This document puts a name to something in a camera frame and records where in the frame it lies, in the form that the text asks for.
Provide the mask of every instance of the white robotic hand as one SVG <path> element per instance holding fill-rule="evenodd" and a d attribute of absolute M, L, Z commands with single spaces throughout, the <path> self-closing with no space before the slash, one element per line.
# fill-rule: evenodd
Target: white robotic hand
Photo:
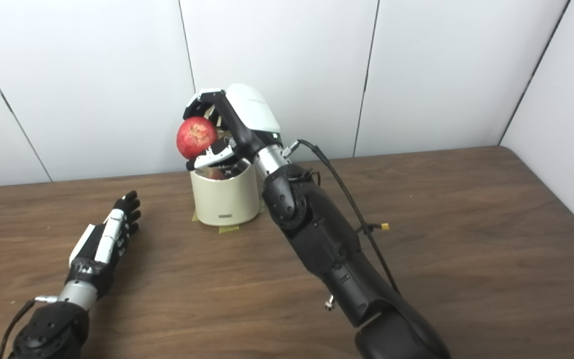
<path fill-rule="evenodd" d="M 256 162 L 259 150 L 275 145 L 282 148 L 280 126 L 262 95 L 244 84 L 233 84 L 223 89 L 203 89 L 196 93 L 183 114 L 183 119 L 205 116 L 212 108 L 209 120 L 221 129 L 229 130 L 231 137 L 223 137 L 187 162 L 187 169 L 232 164 L 237 160 Z"/>

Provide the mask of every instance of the metal screw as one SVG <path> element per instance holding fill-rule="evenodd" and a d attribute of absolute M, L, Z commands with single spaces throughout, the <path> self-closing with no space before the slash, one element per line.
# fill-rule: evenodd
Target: metal screw
<path fill-rule="evenodd" d="M 333 295 L 330 295 L 329 299 L 325 302 L 325 309 L 331 312 L 333 311 L 334 308 L 335 308 L 335 299 L 333 298 Z"/>

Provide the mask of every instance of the black joint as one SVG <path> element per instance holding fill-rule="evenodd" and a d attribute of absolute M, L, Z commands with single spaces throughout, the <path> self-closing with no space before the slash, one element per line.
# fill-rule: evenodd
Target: black joint
<path fill-rule="evenodd" d="M 14 338 L 16 358 L 77 358 L 89 329 L 87 311 L 76 304 L 57 302 L 34 311 Z"/>
<path fill-rule="evenodd" d="M 263 199 L 271 205 L 273 214 L 281 220 L 293 217 L 296 203 L 287 177 L 281 176 L 271 182 L 263 192 Z"/>

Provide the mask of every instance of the robotic hand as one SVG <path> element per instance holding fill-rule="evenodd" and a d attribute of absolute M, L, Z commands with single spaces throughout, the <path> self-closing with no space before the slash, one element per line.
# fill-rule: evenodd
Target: robotic hand
<path fill-rule="evenodd" d="M 112 286 L 114 269 L 139 229 L 137 192 L 119 198 L 105 221 L 88 225 L 70 254 L 70 272 L 59 296 L 38 296 L 16 315 L 4 334 L 0 358 L 14 324 L 34 302 L 49 303 L 34 311 L 14 338 L 9 359 L 77 359 L 88 336 L 88 311 Z"/>
<path fill-rule="evenodd" d="M 390 277 L 390 286 L 373 268 L 360 248 L 358 234 L 325 191 L 314 183 L 311 170 L 288 159 L 303 143 L 321 157 L 339 180 L 319 148 L 303 140 L 283 148 L 280 126 L 262 95 L 249 86 L 233 84 L 227 91 L 201 90 L 187 104 L 183 118 L 205 116 L 212 107 L 209 119 L 216 124 L 220 117 L 221 128 L 229 130 L 232 136 L 212 145 L 190 161 L 187 168 L 216 166 L 230 157 L 255 164 L 264 178 L 262 196 L 271 218 L 305 268 L 331 292 L 328 309 L 337 301 L 354 327 L 364 325 L 355 337 L 362 357 L 450 359 L 440 336 L 399 295 L 393 278 Z M 364 219 L 359 218 L 366 232 Z"/>

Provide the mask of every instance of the robot finger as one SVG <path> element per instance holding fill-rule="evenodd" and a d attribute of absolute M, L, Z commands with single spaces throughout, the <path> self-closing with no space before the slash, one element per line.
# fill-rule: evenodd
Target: robot finger
<path fill-rule="evenodd" d="M 126 212 L 127 213 L 132 213 L 134 212 L 135 209 L 139 208 L 139 206 L 141 205 L 141 200 L 139 199 L 135 199 L 134 201 L 128 203 L 128 207 L 126 208 Z"/>
<path fill-rule="evenodd" d="M 183 113 L 183 120 L 194 116 L 205 116 L 205 112 L 209 110 L 210 107 L 216 101 L 217 96 L 225 95 L 223 89 L 203 89 L 196 93 L 189 103 L 185 107 L 185 112 Z"/>
<path fill-rule="evenodd" d="M 132 202 L 133 200 L 137 199 L 137 191 L 129 191 L 128 194 L 124 195 L 121 199 L 127 200 L 127 202 Z"/>
<path fill-rule="evenodd" d="M 136 210 L 136 211 L 134 211 L 134 212 L 128 214 L 128 220 L 127 220 L 127 222 L 128 222 L 129 224 L 132 224 L 132 223 L 135 222 L 135 220 L 137 220 L 137 219 L 139 219 L 139 218 L 141 218 L 141 211 Z"/>
<path fill-rule="evenodd" d="M 139 224 L 138 223 L 132 223 L 132 224 L 130 224 L 130 227 L 128 228 L 128 234 L 131 236 L 132 234 L 135 234 L 137 232 L 137 230 L 139 230 Z"/>

